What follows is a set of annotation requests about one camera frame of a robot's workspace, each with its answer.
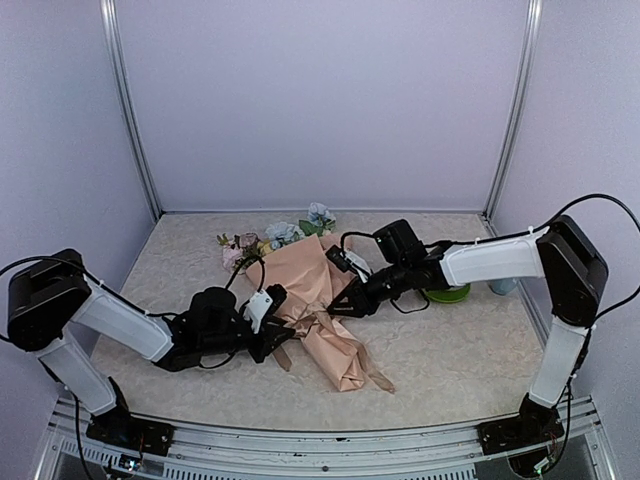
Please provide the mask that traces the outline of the tan ribbon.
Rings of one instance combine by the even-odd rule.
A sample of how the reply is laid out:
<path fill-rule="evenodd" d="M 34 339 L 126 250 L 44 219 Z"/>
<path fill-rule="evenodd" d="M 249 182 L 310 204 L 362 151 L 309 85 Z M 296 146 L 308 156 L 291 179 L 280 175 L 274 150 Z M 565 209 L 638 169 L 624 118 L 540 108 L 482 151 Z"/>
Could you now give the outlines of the tan ribbon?
<path fill-rule="evenodd" d="M 339 392 L 360 390 L 367 380 L 393 394 L 394 384 L 377 368 L 365 345 L 318 302 L 286 301 L 276 315 L 296 331 L 305 351 Z"/>

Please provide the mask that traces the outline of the pink wrapping paper sheet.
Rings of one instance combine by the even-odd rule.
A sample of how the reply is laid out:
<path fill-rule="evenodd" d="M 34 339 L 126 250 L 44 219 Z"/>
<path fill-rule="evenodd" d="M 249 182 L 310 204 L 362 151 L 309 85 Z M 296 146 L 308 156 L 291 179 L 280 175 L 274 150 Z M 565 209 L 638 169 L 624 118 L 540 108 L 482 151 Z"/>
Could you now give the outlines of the pink wrapping paper sheet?
<path fill-rule="evenodd" d="M 253 285 L 279 284 L 287 297 L 276 312 L 320 370 L 340 392 L 361 389 L 366 381 L 362 344 L 329 314 L 327 307 L 354 278 L 327 257 L 339 244 L 337 234 L 312 235 L 267 254 L 246 270 Z"/>

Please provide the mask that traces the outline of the pink rose stem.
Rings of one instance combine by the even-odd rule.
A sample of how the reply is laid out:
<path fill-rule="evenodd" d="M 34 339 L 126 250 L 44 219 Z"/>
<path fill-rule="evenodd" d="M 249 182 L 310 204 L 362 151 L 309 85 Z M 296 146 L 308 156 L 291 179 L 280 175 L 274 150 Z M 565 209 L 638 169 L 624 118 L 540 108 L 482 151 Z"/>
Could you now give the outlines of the pink rose stem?
<path fill-rule="evenodd" d="M 232 273 L 243 260 L 252 256 L 262 256 L 262 241 L 256 233 L 249 232 L 228 236 L 226 233 L 216 236 L 222 248 L 222 266 Z"/>

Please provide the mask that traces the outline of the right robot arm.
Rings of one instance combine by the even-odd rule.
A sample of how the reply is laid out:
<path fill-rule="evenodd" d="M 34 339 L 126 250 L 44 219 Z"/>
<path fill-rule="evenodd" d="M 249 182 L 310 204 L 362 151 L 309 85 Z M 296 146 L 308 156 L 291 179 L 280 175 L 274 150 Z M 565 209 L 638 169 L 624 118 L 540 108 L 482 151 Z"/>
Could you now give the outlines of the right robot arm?
<path fill-rule="evenodd" d="M 369 237 L 388 264 L 377 272 L 343 244 L 326 253 L 339 270 L 355 275 L 328 306 L 332 315 L 363 318 L 408 291 L 443 291 L 528 278 L 545 281 L 551 329 L 521 414 L 511 423 L 518 442 L 535 442 L 549 429 L 550 414 L 578 369 L 609 278 L 606 261 L 586 234 L 570 216 L 561 215 L 546 226 L 503 238 L 426 244 L 405 219 Z"/>

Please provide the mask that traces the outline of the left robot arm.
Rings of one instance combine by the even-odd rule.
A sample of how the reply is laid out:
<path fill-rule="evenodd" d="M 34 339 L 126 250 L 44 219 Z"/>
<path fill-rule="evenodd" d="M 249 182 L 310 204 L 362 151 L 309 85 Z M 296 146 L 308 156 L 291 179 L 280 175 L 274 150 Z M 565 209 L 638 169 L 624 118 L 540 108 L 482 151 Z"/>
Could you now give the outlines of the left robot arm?
<path fill-rule="evenodd" d="M 168 372 L 241 351 L 261 363 L 295 335 L 275 315 L 287 298 L 279 284 L 259 287 L 243 305 L 228 286 L 209 287 L 182 313 L 151 313 L 93 276 L 74 249 L 20 259 L 1 271 L 12 275 L 5 341 L 33 353 L 85 407 L 93 425 L 121 445 L 139 436 L 139 421 L 117 383 L 91 363 L 72 325 L 109 337 Z"/>

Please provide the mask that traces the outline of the green plate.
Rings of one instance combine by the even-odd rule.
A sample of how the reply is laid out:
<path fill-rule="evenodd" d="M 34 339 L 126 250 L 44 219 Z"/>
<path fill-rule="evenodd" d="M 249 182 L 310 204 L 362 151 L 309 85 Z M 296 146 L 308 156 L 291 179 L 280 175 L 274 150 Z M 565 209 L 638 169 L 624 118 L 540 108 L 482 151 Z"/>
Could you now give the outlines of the green plate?
<path fill-rule="evenodd" d="M 456 304 L 464 301 L 471 291 L 471 285 L 451 287 L 445 290 L 424 290 L 424 297 L 431 301 L 441 304 Z"/>

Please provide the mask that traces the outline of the light blue cup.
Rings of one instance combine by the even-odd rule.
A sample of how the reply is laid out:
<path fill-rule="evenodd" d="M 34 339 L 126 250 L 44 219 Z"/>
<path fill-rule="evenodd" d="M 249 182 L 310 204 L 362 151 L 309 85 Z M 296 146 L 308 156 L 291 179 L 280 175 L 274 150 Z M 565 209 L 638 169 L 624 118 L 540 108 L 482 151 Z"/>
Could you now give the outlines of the light blue cup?
<path fill-rule="evenodd" d="M 500 296 L 508 295 L 517 286 L 517 280 L 514 278 L 497 279 L 489 282 L 491 291 Z"/>

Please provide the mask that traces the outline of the front aluminium rail base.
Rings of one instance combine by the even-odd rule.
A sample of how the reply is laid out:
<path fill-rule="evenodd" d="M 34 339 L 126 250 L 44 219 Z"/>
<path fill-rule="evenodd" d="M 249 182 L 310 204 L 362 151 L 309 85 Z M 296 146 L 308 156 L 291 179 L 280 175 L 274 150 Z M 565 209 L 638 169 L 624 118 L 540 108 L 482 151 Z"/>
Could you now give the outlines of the front aluminium rail base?
<path fill-rule="evenodd" d="M 89 416 L 57 401 L 31 471 L 33 479 L 82 479 L 110 469 L 129 479 L 482 479 L 512 477 L 509 460 L 532 446 L 486 454 L 479 421 L 427 427 L 297 431 L 172 420 L 164 456 L 78 438 Z"/>

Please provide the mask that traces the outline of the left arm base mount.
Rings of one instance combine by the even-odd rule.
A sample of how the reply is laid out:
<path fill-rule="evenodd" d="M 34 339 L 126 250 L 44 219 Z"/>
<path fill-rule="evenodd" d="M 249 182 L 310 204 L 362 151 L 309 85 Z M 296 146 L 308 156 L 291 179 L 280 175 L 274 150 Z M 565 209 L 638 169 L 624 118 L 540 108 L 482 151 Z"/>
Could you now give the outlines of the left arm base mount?
<path fill-rule="evenodd" d="M 86 436 L 141 454 L 166 457 L 175 428 L 169 423 L 133 416 L 120 387 L 111 377 L 108 380 L 116 395 L 115 406 L 101 415 L 91 415 Z"/>

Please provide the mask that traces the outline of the right aluminium frame post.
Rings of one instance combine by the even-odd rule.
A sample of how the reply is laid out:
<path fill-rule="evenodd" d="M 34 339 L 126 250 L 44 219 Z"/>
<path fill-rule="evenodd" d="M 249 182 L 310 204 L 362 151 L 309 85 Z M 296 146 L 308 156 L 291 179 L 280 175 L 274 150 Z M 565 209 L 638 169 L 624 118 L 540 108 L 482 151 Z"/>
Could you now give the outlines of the right aluminium frame post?
<path fill-rule="evenodd" d="M 483 210 L 483 216 L 487 222 L 493 221 L 506 186 L 508 171 L 512 162 L 513 152 L 525 110 L 526 96 L 534 65 L 537 40 L 541 25 L 543 4 L 544 2 L 542 0 L 530 0 L 527 3 L 526 22 L 514 92 L 499 152 L 498 165 Z"/>

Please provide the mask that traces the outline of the aluminium frame post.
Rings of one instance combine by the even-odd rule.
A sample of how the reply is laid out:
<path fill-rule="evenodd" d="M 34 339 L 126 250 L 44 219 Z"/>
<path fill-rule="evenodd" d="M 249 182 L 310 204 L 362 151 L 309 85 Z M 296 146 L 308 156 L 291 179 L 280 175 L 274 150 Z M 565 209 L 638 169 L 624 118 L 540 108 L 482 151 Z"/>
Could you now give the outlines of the aluminium frame post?
<path fill-rule="evenodd" d="M 107 50 L 115 79 L 116 92 L 133 153 L 135 168 L 139 176 L 150 215 L 153 221 L 157 223 L 162 217 L 164 211 L 146 158 L 139 124 L 135 114 L 133 97 L 127 78 L 124 50 L 119 31 L 116 2 L 114 0 L 101 0 L 100 11 Z"/>
<path fill-rule="evenodd" d="M 493 221 L 506 186 L 508 171 L 512 162 L 513 152 L 525 110 L 526 96 L 534 65 L 537 40 L 541 25 L 543 4 L 544 2 L 542 0 L 530 0 L 527 3 L 526 22 L 514 92 L 499 152 L 498 165 L 483 210 L 483 216 L 487 222 Z"/>

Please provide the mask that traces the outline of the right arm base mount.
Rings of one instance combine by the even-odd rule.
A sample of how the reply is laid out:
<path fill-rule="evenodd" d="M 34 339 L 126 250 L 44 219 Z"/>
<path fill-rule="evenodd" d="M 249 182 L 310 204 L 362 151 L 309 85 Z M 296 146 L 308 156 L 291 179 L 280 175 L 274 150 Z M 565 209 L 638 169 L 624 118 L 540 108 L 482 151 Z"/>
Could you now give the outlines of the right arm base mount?
<path fill-rule="evenodd" d="M 484 455 L 520 449 L 564 435 L 557 407 L 542 406 L 528 394 L 516 415 L 482 422 L 476 430 Z"/>

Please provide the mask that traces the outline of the left aluminium frame post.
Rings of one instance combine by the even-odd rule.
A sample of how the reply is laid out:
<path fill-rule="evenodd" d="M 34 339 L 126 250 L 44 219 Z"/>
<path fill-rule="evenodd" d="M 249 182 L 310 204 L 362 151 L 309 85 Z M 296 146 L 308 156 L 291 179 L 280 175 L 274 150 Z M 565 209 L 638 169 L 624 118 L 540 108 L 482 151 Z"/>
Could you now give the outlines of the left aluminium frame post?
<path fill-rule="evenodd" d="M 139 176 L 150 215 L 153 221 L 157 223 L 162 217 L 164 211 L 146 158 L 139 124 L 135 114 L 133 97 L 127 78 L 124 50 L 119 31 L 116 2 L 114 0 L 101 0 L 100 11 L 107 50 L 115 79 L 116 92 L 133 153 L 135 168 Z"/>

